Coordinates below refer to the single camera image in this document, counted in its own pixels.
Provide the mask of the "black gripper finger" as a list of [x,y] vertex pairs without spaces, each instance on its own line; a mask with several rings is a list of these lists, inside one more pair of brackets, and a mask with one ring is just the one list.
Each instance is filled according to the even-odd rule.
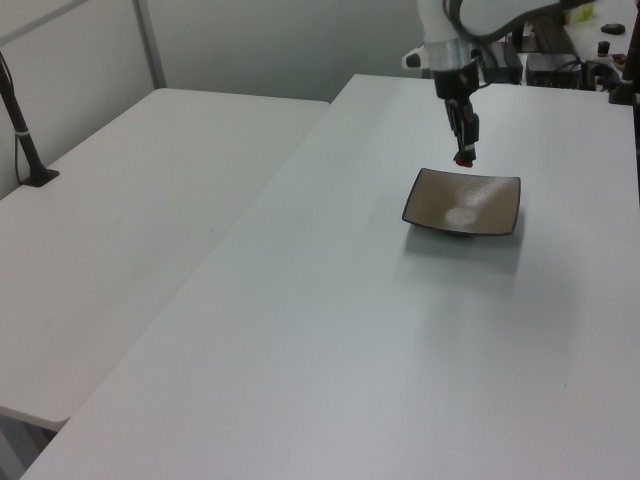
[[457,149],[462,149],[462,120],[458,102],[455,99],[444,101],[450,128],[456,138]]
[[460,107],[462,120],[462,149],[458,153],[459,163],[473,163],[476,159],[475,143],[479,139],[479,117],[470,101]]

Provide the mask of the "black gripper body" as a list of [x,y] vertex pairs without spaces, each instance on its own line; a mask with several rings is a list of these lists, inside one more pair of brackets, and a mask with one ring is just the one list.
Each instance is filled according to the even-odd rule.
[[436,95],[442,100],[468,99],[480,88],[478,61],[450,70],[433,71]]

